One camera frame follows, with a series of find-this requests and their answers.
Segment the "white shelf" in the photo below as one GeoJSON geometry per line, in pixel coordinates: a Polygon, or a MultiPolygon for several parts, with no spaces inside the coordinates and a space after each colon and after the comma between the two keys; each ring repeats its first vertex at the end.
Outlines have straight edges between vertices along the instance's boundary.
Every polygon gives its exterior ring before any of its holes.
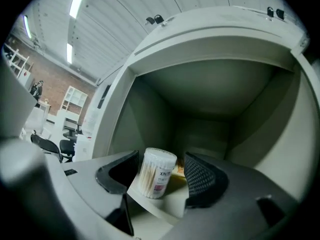
{"type": "Polygon", "coordinates": [[[128,210],[134,237],[141,240],[159,240],[174,226],[153,216],[139,204],[129,202],[128,210]]]}
{"type": "Polygon", "coordinates": [[[85,94],[84,92],[82,92],[72,86],[69,86],[68,90],[66,91],[66,93],[64,95],[64,99],[62,101],[60,109],[67,111],[67,113],[65,115],[67,116],[68,119],[71,119],[73,121],[78,122],[80,114],[82,112],[82,109],[86,103],[87,97],[88,97],[88,95],[85,94]],[[79,113],[70,112],[68,110],[70,104],[74,104],[74,105],[79,106],[81,108],[80,112],[79,113]]]}
{"type": "Polygon", "coordinates": [[[138,178],[139,174],[134,178],[128,189],[128,195],[152,215],[175,225],[184,216],[185,202],[189,197],[186,179],[171,176],[164,195],[159,199],[150,199],[139,192],[138,178]]]}

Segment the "office chair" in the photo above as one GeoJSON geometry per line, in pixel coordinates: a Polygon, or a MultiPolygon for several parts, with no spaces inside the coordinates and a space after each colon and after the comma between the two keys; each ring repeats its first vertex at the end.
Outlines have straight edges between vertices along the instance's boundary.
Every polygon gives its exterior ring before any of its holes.
{"type": "Polygon", "coordinates": [[[41,149],[48,151],[48,152],[44,152],[45,154],[51,154],[56,156],[60,163],[62,163],[63,158],[67,159],[66,163],[72,162],[72,157],[74,154],[72,156],[63,155],[56,144],[54,144],[51,140],[42,138],[41,136],[37,135],[35,130],[32,131],[30,139],[33,144],[36,144],[41,149]]]}

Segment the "cotton swab container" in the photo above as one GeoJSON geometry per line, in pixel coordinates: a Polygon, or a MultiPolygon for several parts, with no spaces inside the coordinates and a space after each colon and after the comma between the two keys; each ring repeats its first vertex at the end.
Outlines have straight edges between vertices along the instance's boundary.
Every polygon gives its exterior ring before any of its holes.
{"type": "Polygon", "coordinates": [[[176,161],[176,155],[162,149],[148,147],[144,152],[138,182],[141,194],[150,199],[162,197],[176,161]]]}

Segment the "desk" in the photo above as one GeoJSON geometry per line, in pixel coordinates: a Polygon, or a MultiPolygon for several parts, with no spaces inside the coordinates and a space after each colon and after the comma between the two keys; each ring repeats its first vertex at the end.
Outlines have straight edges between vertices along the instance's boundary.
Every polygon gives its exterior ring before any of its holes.
{"type": "Polygon", "coordinates": [[[38,100],[38,104],[40,105],[39,108],[44,111],[43,119],[44,119],[44,122],[46,122],[51,105],[43,102],[42,100],[38,100]]]}

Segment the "label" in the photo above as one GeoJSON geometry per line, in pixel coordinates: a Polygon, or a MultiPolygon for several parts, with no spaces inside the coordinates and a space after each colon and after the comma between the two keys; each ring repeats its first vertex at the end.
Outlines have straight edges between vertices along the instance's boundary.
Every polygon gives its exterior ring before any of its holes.
{"type": "Polygon", "coordinates": [[[167,184],[171,176],[171,172],[172,169],[157,168],[155,170],[152,184],[153,193],[151,195],[151,198],[159,198],[165,193],[167,184]]]}

